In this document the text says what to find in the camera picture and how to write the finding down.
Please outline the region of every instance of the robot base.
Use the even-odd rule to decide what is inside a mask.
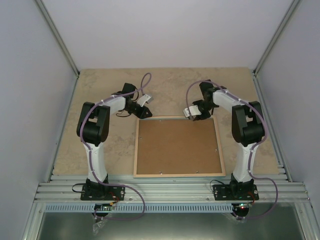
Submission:
[[[108,177],[103,183],[108,184]],[[126,189],[120,186],[104,186],[88,178],[82,187],[80,199],[83,201],[123,201]]]
[[[214,199],[217,201],[256,201],[259,200],[257,186],[254,180],[238,182],[233,174],[230,184],[215,184],[212,186]]]

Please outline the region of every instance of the white panel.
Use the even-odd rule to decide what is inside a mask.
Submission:
[[[2,0],[0,32],[0,238],[18,240],[75,77],[32,0]]]
[[[302,1],[259,74],[295,181],[320,221],[320,1]]]
[[[77,67],[253,69],[292,0],[45,0]]]

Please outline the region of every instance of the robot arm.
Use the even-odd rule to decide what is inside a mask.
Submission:
[[[122,91],[113,93],[111,96],[131,93],[136,87],[130,83],[125,83]],[[105,167],[104,160],[104,142],[109,134],[109,121],[110,116],[118,111],[127,111],[130,115],[134,114],[140,119],[152,117],[152,113],[149,108],[145,106],[145,103],[150,103],[153,98],[150,95],[144,94],[137,102],[133,101],[133,94],[125,97],[118,96],[96,107],[88,121],[83,128],[83,139],[91,148],[91,163],[96,177],[103,183],[108,183],[108,173]],[[78,121],[76,133],[80,136],[80,128],[83,121],[95,104],[92,102],[85,102],[82,106],[80,118]],[[90,165],[89,149],[84,146],[88,161]],[[83,186],[81,194],[82,200],[101,200],[107,197],[109,194],[108,187],[99,184],[94,177],[93,173],[88,171],[86,183]]]
[[[230,187],[232,195],[235,197],[243,195],[243,193],[247,194],[247,192],[251,192],[254,188],[254,180],[248,172],[249,155],[250,151],[253,151],[250,163],[252,171],[257,150],[257,147],[253,150],[252,147],[260,142],[265,135],[262,122],[248,106],[234,100],[220,88],[213,87],[208,82],[202,82],[199,86],[203,100],[193,102],[193,106],[189,107],[190,111],[188,108],[185,108],[183,113],[187,118],[190,117],[191,113],[194,116],[194,121],[210,118],[214,108],[218,107],[223,107],[232,114],[231,132],[234,140],[238,143],[238,152],[236,166],[231,175]],[[253,101],[249,102],[249,104],[262,115],[259,102]]]

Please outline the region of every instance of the purple cable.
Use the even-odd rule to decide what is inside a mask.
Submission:
[[[136,192],[136,194],[138,194],[138,196],[141,198],[141,201],[143,203],[143,210],[142,212],[138,215],[138,216],[135,216],[135,217],[130,217],[130,218],[118,218],[118,217],[100,217],[100,216],[97,216],[96,215],[96,211],[94,212],[94,217],[95,218],[100,218],[100,219],[109,219],[109,220],[118,220],[118,221],[127,221],[127,220],[136,220],[136,219],[139,219],[141,218],[144,214],[145,214],[145,211],[146,211],[146,202],[143,198],[143,196],[141,195],[140,192],[138,192],[135,188],[131,187],[131,186],[128,186],[128,185],[125,185],[125,184],[115,184],[115,183],[104,183],[102,181],[100,181],[95,173],[95,170],[93,168],[93,164],[92,164],[92,151],[91,151],[91,148],[90,146],[85,142],[84,138],[83,138],[83,133],[84,133],[84,127],[85,127],[85,123],[87,122],[87,120],[89,119],[89,116],[90,114],[95,110],[96,107],[98,107],[99,105],[103,104],[103,103],[107,103],[108,101],[112,100],[112,99],[116,99],[116,98],[119,98],[119,97],[124,97],[124,96],[128,96],[128,95],[131,95],[131,94],[135,94],[139,91],[142,91],[142,89],[144,89],[151,81],[151,78],[152,78],[152,75],[150,72],[147,72],[141,82],[144,81],[145,77],[149,75],[149,79],[148,81],[146,82],[145,85],[141,86],[139,89],[135,90],[135,91],[132,91],[132,92],[129,92],[129,93],[125,93],[125,94],[120,94],[120,95],[114,95],[114,96],[111,96],[111,97],[108,97],[104,100],[101,100],[100,102],[96,103],[90,110],[89,112],[87,113],[87,115],[85,116],[84,120],[83,120],[83,123],[80,127],[80,139],[81,139],[81,142],[83,142],[83,144],[90,150],[89,151],[89,167],[90,167],[90,170],[92,171],[92,175],[94,176],[95,180],[101,184],[101,185],[104,185],[104,186],[109,186],[109,187],[122,187],[122,188],[127,188],[127,189],[131,189],[133,190],[134,192]]]
[[[272,205],[272,207],[266,211],[265,213],[261,214],[261,215],[258,215],[258,216],[249,216],[249,217],[242,217],[242,216],[237,216],[234,212],[233,212],[233,215],[237,218],[237,219],[240,219],[240,220],[243,220],[243,219],[259,219],[259,218],[262,218],[266,215],[268,215],[269,213],[271,213],[271,211],[276,207],[276,204],[278,202],[278,195],[279,195],[279,191],[278,191],[278,186],[276,184],[276,182],[269,178],[269,177],[256,177],[256,176],[253,176],[252,173],[251,173],[251,161],[252,161],[252,150],[255,149],[258,145],[262,144],[268,137],[269,135],[269,130],[268,130],[268,126],[264,120],[264,118],[261,116],[261,114],[253,107],[251,106],[249,103],[247,103],[246,101],[238,98],[237,96],[233,95],[232,93],[230,93],[227,89],[223,89],[220,85],[216,84],[215,82],[212,82],[212,81],[208,81],[208,80],[199,80],[199,81],[196,81],[194,83],[192,83],[189,88],[187,89],[186,91],[186,95],[185,95],[185,102],[186,102],[186,107],[189,111],[189,115],[193,118],[193,116],[191,115],[191,112],[190,112],[190,108],[189,108],[189,103],[188,103],[188,93],[189,93],[189,90],[191,89],[191,87],[195,84],[198,84],[198,83],[210,83],[212,85],[214,85],[215,87],[218,87],[220,90],[222,90],[226,95],[230,96],[232,99],[238,101],[239,103],[242,103],[246,106],[248,106],[252,111],[254,111],[254,113],[258,116],[258,118],[261,120],[262,122],[262,125],[263,125],[263,129],[264,129],[264,138],[260,141],[260,142],[257,142],[255,145],[252,146],[251,148],[251,151],[250,151],[250,154],[249,154],[249,161],[248,161],[248,173],[250,175],[250,177],[252,177],[253,179],[256,179],[256,180],[269,180],[273,183],[274,187],[275,187],[275,200],[274,200],[274,203]]]
[[[146,75],[150,75],[150,79],[151,79],[151,73],[150,72],[147,72],[144,76],[143,76],[143,78],[142,78],[142,80],[141,80],[141,83],[140,83],[140,88],[141,88],[141,93],[142,93],[142,95],[144,95],[145,93],[144,93],[144,88],[142,87],[142,84],[144,84],[144,79],[145,79],[145,76]]]

